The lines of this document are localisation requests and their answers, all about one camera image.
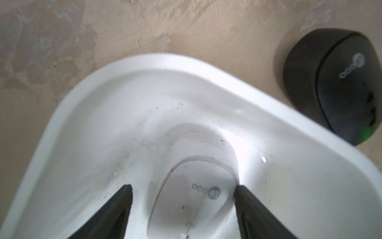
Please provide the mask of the white plastic storage box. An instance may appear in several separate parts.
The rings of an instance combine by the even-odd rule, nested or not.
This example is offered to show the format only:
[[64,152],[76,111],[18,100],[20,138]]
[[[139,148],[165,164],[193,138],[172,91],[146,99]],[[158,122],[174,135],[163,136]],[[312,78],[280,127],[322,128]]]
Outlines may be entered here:
[[[221,134],[239,183],[300,239],[379,239],[382,175],[325,128],[202,61],[125,58],[90,74],[61,102],[1,229],[3,239],[67,239],[123,185],[125,239],[149,239],[165,133],[184,123]],[[238,239],[234,204],[210,239]]]

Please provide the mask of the white mouse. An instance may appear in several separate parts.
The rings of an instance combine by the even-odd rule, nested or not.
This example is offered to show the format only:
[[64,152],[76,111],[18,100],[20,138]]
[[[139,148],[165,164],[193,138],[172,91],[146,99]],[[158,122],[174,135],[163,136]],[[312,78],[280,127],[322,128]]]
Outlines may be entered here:
[[221,134],[184,123],[165,133],[168,145],[152,181],[147,237],[210,239],[230,213],[238,160]]

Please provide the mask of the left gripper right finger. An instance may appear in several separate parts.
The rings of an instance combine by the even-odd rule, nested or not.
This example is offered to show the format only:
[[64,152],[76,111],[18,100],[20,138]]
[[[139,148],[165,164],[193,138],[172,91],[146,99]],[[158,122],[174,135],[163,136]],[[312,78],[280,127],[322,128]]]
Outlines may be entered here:
[[247,187],[243,185],[236,187],[234,202],[241,238],[296,238]]

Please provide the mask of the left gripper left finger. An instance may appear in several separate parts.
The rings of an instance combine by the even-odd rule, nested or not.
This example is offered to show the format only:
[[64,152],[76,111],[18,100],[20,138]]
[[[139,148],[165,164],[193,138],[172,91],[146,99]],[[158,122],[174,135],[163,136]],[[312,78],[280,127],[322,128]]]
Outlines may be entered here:
[[123,239],[132,202],[132,186],[123,185],[69,239]]

